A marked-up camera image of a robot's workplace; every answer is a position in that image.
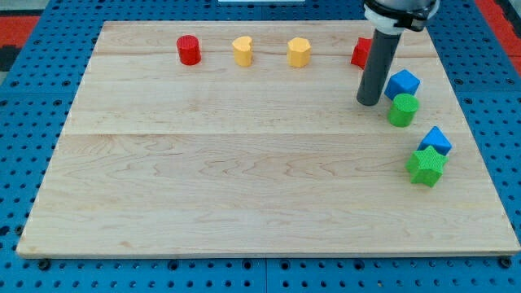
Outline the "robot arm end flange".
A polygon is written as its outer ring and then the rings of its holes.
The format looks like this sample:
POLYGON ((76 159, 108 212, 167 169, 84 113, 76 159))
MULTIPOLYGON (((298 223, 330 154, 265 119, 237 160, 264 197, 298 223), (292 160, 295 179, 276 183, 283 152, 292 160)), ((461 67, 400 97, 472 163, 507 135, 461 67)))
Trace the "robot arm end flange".
POLYGON ((364 0, 364 15, 381 33, 421 32, 440 8, 440 0, 364 0))

